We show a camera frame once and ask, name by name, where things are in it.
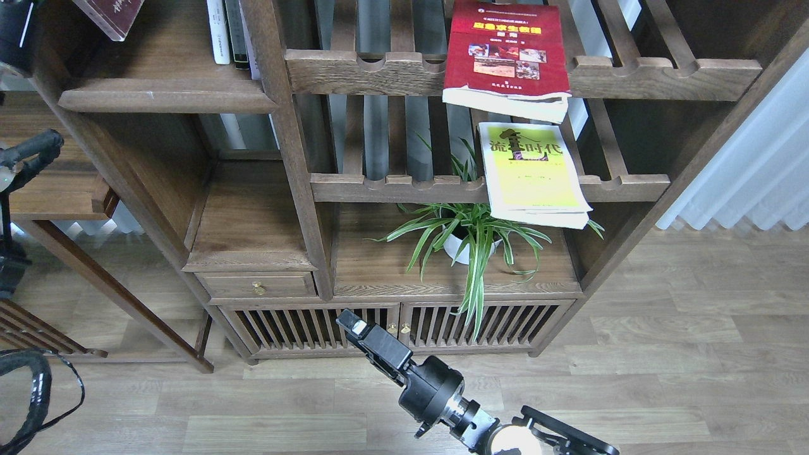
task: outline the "brass knob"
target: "brass knob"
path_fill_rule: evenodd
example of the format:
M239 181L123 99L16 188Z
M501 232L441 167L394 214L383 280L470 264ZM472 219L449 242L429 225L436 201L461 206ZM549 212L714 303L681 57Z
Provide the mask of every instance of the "brass knob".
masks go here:
M264 286L261 286L261 282L259 282L259 281L254 281L254 282L253 282L253 292L254 292L254 293L257 295L257 296L263 296L263 295L264 295L264 293L265 293L265 292L267 292L267 289L266 289Z

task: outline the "white curtain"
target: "white curtain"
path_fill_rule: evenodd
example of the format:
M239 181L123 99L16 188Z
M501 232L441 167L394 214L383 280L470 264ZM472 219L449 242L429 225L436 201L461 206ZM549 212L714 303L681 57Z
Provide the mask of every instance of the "white curtain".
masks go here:
M792 230L809 223L809 51L804 52L658 228L751 223Z

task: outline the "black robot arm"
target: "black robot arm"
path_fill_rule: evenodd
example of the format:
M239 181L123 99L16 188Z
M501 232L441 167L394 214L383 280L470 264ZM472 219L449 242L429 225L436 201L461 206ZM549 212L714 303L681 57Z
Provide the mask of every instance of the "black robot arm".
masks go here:
M10 193L24 187L59 156L61 146L64 144L65 139L57 131L45 130L14 147L0 150L0 166L6 168L13 168L23 159L36 155L35 158L23 163L22 169L17 172L5 191Z
M539 454L540 442L559 455L619 455L610 444L528 406L520 411L523 417L501 425L477 402L463 397L464 377L438 357L431 355L416 364L407 346L350 310L341 313L337 324L375 367L404 387L399 405L421 423L417 438L444 423L470 452L481 455Z

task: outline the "potted plant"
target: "potted plant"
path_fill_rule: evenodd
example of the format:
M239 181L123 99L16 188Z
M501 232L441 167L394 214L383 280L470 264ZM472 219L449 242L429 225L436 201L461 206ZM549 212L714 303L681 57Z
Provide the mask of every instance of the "potted plant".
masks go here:
M430 144L428 144L424 138L421 140L428 148L430 147ZM466 140L461 140L467 147L469 155L472 156L472 146ZM477 180L477 171L474 165L470 164L470 160L461 163L455 156L451 158L453 172L457 176L460 176L461 179L465 181ZM532 279L534 274L538 271L540 266L540 251L543 249L541 242L546 241L552 243L551 239L544 233L525 224L494 218L491 215L491 209L487 203L435 202L418 205L420 206L419 208L410 210L399 204L399 208L402 211L414 215L415 218L401 224L393 231L390 231L386 236L371 240L390 242L409 232L421 231L421 237L416 243L416 247L413 249L413 255L410 257L410 262L406 270L410 271L413 266L416 265L416 262L418 262L419 257L421 257L420 276L424 279L424 270L427 266L427 261L430 259L430 255L444 248L447 241L453 236L456 236L458 238L458 240L455 240L455 243L458 245L456 253L453 255L452 250L447 251L452 257L452 265L468 252L466 287L464 290L464 299L458 309L458 314L466 312L465 324L469 324L474 318L475 326L472 332L472 339L475 339L480 332L483 322L483 308L485 303L483 274L494 250L502 243L503 261L509 267L512 267L515 261L511 242L514 240L525 241L531 246L536 260L536 267L532 270L512 269L515 274L526 276L525 279L520 281L522 283ZM603 238L601 233L604 230L603 227L592 220L588 221L587 224L599 237Z

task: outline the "book spine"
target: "book spine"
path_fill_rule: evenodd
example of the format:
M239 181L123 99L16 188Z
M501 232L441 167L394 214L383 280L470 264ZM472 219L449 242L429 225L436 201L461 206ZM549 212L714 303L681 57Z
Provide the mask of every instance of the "book spine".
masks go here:
M258 69L258 62L256 61L256 51L253 50L252 41L250 41L250 31L248 30L248 23L244 20L244 8L242 3L239 2L239 12L242 16L242 30L244 30L244 44L248 50L248 62L250 64L250 79L254 81L261 80L261 72Z
M236 69L248 70L248 48L244 41L244 28L242 27L242 13L239 0L225 0L227 12L227 29L231 33L231 49L233 49L233 62Z
M231 44L227 38L225 5L222 0L208 0L210 40L214 48L214 62L219 65L231 63Z
M109 18L104 14L102 11L96 10L95 6L89 3L87 0L73 0L73 3L78 6L82 12L87 15L90 20L95 23L98 28L104 32L105 35L110 40L113 41L123 41L126 38L126 34L121 33L120 30L115 26L115 24L109 20Z

